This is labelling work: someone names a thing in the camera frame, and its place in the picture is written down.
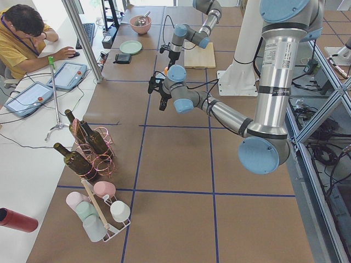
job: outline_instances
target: man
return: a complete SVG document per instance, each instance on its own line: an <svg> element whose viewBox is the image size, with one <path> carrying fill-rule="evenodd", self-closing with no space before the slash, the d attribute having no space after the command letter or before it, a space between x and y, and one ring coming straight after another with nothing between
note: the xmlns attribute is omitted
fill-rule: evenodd
<svg viewBox="0 0 351 263"><path fill-rule="evenodd" d="M55 42L57 33L44 24L37 11L25 4L17 4L0 12L0 59L10 69L13 78L49 65L48 56L38 58L45 48L44 40ZM65 47L49 56L54 61L73 56L73 47Z"/></svg>

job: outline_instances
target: blue tablet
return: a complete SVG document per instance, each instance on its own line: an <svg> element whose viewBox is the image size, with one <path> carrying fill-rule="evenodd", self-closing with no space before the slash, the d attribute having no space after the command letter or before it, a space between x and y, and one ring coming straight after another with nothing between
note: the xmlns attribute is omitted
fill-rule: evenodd
<svg viewBox="0 0 351 263"><path fill-rule="evenodd" d="M54 94L51 87L41 82L34 82L16 97L6 102L4 107L19 117L26 117L35 112Z"/></svg>
<svg viewBox="0 0 351 263"><path fill-rule="evenodd" d="M82 77L87 71L87 68L87 65L84 64L71 62L63 63L54 75L56 89L64 91L72 90L76 85L78 85L79 81L81 81ZM46 85L52 87L52 79L50 79Z"/></svg>

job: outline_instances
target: dark glass bottle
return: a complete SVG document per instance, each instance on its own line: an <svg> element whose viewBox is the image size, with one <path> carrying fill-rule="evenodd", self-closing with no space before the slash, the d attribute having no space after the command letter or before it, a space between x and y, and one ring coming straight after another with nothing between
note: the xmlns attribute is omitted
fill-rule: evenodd
<svg viewBox="0 0 351 263"><path fill-rule="evenodd" d="M76 132L73 130L73 121L75 120L75 116L73 115L71 110L65 110L65 115L70 121L69 130L73 136L75 136L76 142L79 144L83 153L87 156L91 153L89 145L87 145L86 136L87 134L81 127L80 121L77 122Z"/></svg>
<svg viewBox="0 0 351 263"><path fill-rule="evenodd" d="M87 133L86 141L90 144L93 151L97 155L108 155L113 158L113 153L107 146L101 134L96 130L92 130L86 121L81 121L81 126Z"/></svg>
<svg viewBox="0 0 351 263"><path fill-rule="evenodd" d="M64 156L65 164L78 174L80 178L94 182L100 176L93 166L79 152L69 151L58 142L54 144L54 149Z"/></svg>

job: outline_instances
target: red cylinder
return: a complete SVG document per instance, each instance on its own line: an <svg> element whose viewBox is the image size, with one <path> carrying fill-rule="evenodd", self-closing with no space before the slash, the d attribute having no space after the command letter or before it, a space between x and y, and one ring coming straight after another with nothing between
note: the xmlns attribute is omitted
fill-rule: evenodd
<svg viewBox="0 0 351 263"><path fill-rule="evenodd" d="M0 226L29 233L37 229L38 220L7 208L0 208Z"/></svg>

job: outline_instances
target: wooden board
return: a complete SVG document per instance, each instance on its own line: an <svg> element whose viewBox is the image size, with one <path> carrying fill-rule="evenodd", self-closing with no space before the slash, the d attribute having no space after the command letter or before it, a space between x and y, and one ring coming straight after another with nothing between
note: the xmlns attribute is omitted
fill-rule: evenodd
<svg viewBox="0 0 351 263"><path fill-rule="evenodd" d="M185 48L192 48L194 44L185 42ZM216 68L214 59L213 43L209 42L205 49L196 46L193 49L184 50L184 67L187 68Z"/></svg>

